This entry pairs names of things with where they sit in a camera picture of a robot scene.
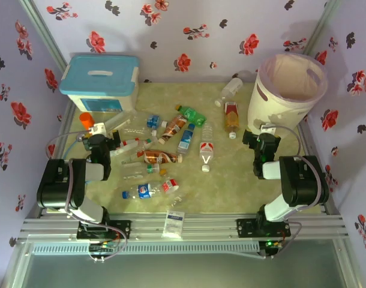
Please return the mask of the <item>blue-tube stethoscope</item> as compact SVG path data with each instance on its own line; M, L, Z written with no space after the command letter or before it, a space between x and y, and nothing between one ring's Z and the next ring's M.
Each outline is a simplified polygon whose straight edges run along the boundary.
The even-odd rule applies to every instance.
M64 154L63 154L63 159L65 160L68 156L68 154L70 153L70 151L74 148L74 146L77 143L83 142L83 138L84 138L84 134L78 134L75 138L75 140L73 141L73 143L65 150Z

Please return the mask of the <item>crushed clear bottle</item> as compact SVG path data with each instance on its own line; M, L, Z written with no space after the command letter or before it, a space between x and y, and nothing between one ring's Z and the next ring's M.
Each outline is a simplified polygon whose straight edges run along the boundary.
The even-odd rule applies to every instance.
M168 208L189 208L195 200L192 193L181 193L173 196L169 200Z

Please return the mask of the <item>clear bottle red-white label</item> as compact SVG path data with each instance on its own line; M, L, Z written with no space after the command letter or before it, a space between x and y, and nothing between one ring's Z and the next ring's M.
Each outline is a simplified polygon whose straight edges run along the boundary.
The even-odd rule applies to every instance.
M210 163L214 158L213 127L210 122L205 122L202 127L199 155L202 160L202 171L209 172Z

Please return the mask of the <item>brown tea bottle red label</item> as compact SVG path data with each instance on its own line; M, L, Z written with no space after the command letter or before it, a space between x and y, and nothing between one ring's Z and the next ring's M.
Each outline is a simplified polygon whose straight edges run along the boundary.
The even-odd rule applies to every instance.
M238 105L234 101L228 101L224 104L224 124L229 138L236 139L236 133L239 130L239 113Z

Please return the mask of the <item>white round bin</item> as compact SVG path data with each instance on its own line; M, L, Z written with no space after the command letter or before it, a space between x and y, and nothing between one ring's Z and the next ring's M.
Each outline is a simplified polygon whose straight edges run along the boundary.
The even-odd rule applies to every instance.
M276 101L272 98L265 100L257 89L256 80L248 106L248 128L254 134L259 134L262 124L275 124L287 128L295 128L317 102L290 103L287 101Z

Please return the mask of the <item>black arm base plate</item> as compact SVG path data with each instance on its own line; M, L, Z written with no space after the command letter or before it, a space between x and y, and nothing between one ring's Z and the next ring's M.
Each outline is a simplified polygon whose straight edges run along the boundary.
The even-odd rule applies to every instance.
M288 238L291 236L289 225L285 222L259 221L256 218L236 220L239 238Z
M131 232L131 221L130 220L109 220L106 223L107 226L114 227L115 230L107 227L99 227L97 225L91 225L79 222L77 229L76 238L78 240L114 240L117 237L123 239L124 237L116 231L116 229L121 230L127 238L130 237Z

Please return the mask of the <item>light-blue label bottle blue cap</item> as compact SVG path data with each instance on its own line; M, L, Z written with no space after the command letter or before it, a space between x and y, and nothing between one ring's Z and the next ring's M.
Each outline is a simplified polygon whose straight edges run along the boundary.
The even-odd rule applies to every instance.
M191 140L193 137L194 129L195 129L195 125L189 124L187 129L184 130L182 137L178 144L178 148L177 148L178 154L184 155L188 152L188 149L190 147L190 143L191 143Z

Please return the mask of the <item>blue label bottle white cap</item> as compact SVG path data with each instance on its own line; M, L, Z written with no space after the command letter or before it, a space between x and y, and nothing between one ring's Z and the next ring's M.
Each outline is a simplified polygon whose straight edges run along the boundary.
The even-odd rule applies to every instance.
M134 115L135 123L156 130L160 127L166 128L168 122L163 120L160 115L148 113L148 112L137 112Z

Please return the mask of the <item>white plastic packet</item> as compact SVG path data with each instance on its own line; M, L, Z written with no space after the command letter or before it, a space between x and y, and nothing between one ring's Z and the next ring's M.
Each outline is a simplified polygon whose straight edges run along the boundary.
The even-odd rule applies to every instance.
M184 219L184 212L168 210L166 213L162 237L178 240L182 239Z

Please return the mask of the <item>brown swirl label bottle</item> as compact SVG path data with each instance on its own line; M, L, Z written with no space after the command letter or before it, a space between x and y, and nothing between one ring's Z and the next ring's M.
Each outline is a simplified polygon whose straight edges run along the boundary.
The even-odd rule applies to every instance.
M143 160L148 164L182 163L182 155L160 150L143 150L139 152Z

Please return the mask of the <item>clear bottle with white cap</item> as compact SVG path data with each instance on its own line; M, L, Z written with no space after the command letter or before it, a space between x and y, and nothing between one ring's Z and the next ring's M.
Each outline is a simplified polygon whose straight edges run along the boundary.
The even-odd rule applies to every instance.
M221 107L225 102L232 99L235 94L242 88L243 81L235 77L220 92L220 96L214 101L217 107Z

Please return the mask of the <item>crushed red label bottle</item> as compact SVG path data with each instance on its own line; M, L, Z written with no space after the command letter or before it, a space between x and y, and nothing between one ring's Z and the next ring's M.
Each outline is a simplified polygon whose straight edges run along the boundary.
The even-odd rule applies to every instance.
M170 194L175 192L179 188L179 185L176 179L171 178L163 182L162 188L165 194Z

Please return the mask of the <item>orange plastic cup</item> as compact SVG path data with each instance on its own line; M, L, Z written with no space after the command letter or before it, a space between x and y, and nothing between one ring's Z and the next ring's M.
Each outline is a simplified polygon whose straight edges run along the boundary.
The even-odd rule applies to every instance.
M84 129L89 130L95 125L95 121L92 117L92 115L88 112L83 112L79 116L79 120L81 124L83 125Z

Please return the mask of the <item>blue-lid white storage box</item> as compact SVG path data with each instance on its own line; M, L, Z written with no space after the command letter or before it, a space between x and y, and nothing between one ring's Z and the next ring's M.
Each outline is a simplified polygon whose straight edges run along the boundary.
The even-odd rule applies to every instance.
M135 109L140 61L135 56L75 55L59 91L82 112L119 113Z

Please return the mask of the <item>clear bottle green label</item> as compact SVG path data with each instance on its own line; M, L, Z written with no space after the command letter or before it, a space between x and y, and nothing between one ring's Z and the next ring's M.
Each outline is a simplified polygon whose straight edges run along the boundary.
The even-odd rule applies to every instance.
M142 162L126 163L121 167L121 175L124 180L141 179L155 173L164 176L167 173L167 170L161 169L159 164Z

